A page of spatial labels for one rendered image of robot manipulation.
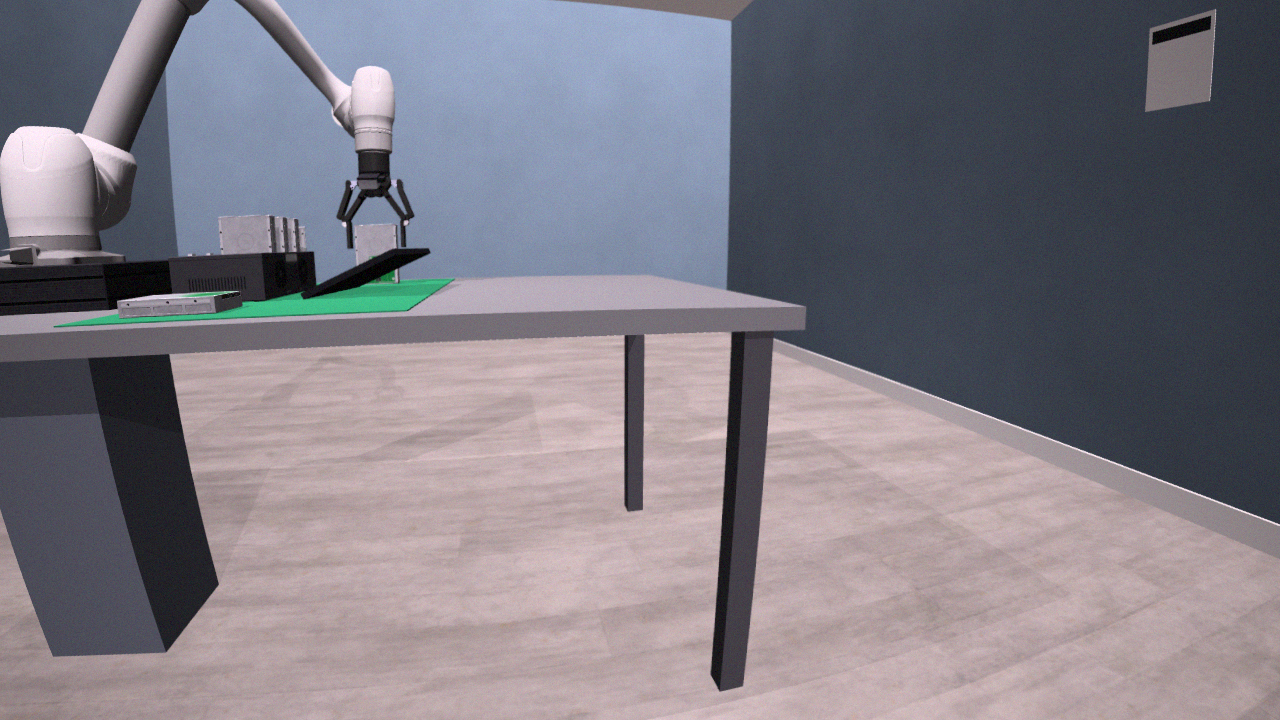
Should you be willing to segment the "black-framed status screen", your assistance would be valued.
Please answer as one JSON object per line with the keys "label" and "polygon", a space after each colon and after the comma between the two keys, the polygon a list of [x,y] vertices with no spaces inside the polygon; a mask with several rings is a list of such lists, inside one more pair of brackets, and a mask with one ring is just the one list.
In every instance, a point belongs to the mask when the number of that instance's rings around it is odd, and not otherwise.
{"label": "black-framed status screen", "polygon": [[[311,290],[305,291],[303,293],[301,293],[301,296],[305,300],[305,299],[314,299],[317,296],[323,296],[326,293],[335,293],[344,290],[357,288],[362,284],[378,279],[381,275],[385,275],[389,272],[394,272],[396,269],[404,266],[406,264],[413,263],[415,259],[417,260],[419,258],[422,258],[424,254],[421,252],[430,254],[430,250],[390,249],[389,251],[383,252],[381,255],[378,255],[376,258],[372,258],[369,261],[360,264],[358,266],[351,268],[349,270],[343,272],[339,275],[335,275],[332,279],[315,286]],[[425,254],[425,256],[428,254]]]}

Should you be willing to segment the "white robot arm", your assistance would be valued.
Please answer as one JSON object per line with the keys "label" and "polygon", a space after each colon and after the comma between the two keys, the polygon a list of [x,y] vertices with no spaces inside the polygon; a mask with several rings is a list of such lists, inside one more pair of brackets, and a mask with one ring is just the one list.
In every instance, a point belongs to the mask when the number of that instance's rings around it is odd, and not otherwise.
{"label": "white robot arm", "polygon": [[[125,263],[124,255],[102,251],[99,231],[129,211],[137,170],[131,147],[189,14],[207,1],[141,0],[82,135],[20,127],[6,138],[0,187],[12,250],[0,250],[0,266]],[[388,70],[360,68],[349,87],[275,0],[236,3],[332,102],[333,115],[355,138],[355,152],[392,152],[396,94]]]}

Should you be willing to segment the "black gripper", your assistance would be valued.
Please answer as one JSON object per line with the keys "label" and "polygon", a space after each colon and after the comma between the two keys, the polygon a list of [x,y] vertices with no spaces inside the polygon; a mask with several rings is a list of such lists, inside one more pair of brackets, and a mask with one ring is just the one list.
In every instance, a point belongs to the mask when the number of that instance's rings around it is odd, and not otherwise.
{"label": "black gripper", "polygon": [[[337,213],[337,219],[342,220],[342,225],[346,227],[346,232],[347,232],[347,249],[353,249],[353,231],[352,231],[352,222],[351,220],[353,219],[356,211],[358,211],[358,208],[362,205],[364,200],[367,199],[367,197],[372,199],[372,197],[383,197],[383,196],[387,199],[388,202],[390,202],[390,206],[396,210],[396,213],[398,214],[398,217],[401,217],[401,247],[406,247],[406,229],[404,229],[404,225],[410,225],[410,219],[413,218],[413,211],[412,211],[412,208],[410,206],[408,199],[406,197],[404,190],[402,190],[403,188],[403,181],[401,181],[401,179],[398,179],[398,181],[390,181],[390,159],[389,159],[389,154],[387,154],[387,152],[358,152],[358,176],[361,173],[362,174],[364,173],[380,173],[380,176],[387,176],[387,181],[384,183],[381,183],[378,187],[378,190],[361,190],[360,193],[358,193],[358,197],[355,200],[353,205],[349,208],[349,211],[347,214],[346,214],[346,210],[348,208],[349,199],[352,196],[352,192],[353,192],[355,187],[358,184],[358,181],[346,181],[346,192],[344,192],[343,199],[340,201],[340,208],[339,208],[339,210]],[[399,206],[396,202],[396,200],[392,199],[390,193],[388,192],[388,190],[390,188],[390,184],[394,184],[396,190],[398,190],[398,193],[401,195],[401,200],[402,200],[402,202],[404,205],[404,210],[407,211],[407,214],[404,214],[399,209]]]}

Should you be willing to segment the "green flat mat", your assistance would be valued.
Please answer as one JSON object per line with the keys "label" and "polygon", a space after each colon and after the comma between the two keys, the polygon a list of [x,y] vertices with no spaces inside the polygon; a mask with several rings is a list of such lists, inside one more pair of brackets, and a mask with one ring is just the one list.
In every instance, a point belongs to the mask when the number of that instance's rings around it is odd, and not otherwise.
{"label": "green flat mat", "polygon": [[[239,318],[262,316],[307,316],[330,314],[355,313],[406,313],[422,300],[442,290],[454,279],[428,279],[408,288],[399,290],[413,281],[401,281],[398,284],[378,284],[364,290],[371,284],[364,284],[353,290],[344,290],[335,293],[326,293],[314,299],[302,299],[301,293],[291,293],[279,299],[261,302],[247,301],[243,306],[214,314],[195,314],[179,316],[138,316],[119,318],[119,314],[99,316],[83,322],[72,322],[55,327],[76,325],[115,325],[155,322],[197,322]],[[357,292],[358,290],[364,290]],[[392,292],[398,290],[396,292]],[[355,293],[357,292],[357,293]],[[392,293],[390,293],[392,292]],[[435,293],[434,292],[434,293]],[[387,295],[385,295],[387,293]],[[347,296],[348,295],[348,296]],[[383,296],[384,295],[384,296]],[[429,296],[428,296],[429,295]]]}

